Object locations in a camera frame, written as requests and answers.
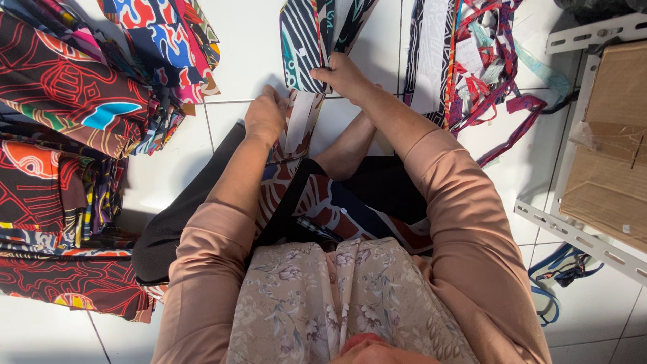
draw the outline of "person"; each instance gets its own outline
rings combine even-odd
[[[381,131],[424,198],[432,256],[410,255],[393,237],[332,248],[282,239],[255,247],[245,263],[268,152],[285,126],[287,100],[266,85],[245,115],[244,138],[227,147],[226,167],[181,233],[151,362],[550,363],[491,180],[449,133],[347,56],[333,53],[330,66],[311,75],[362,112],[308,159],[320,170],[305,179],[353,177]],[[364,181],[369,190],[381,185]],[[332,193],[335,183],[315,190]]]

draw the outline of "bare foot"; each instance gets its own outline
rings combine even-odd
[[[362,111],[337,140],[313,160],[335,181],[349,179],[368,153],[376,132],[376,127]]]

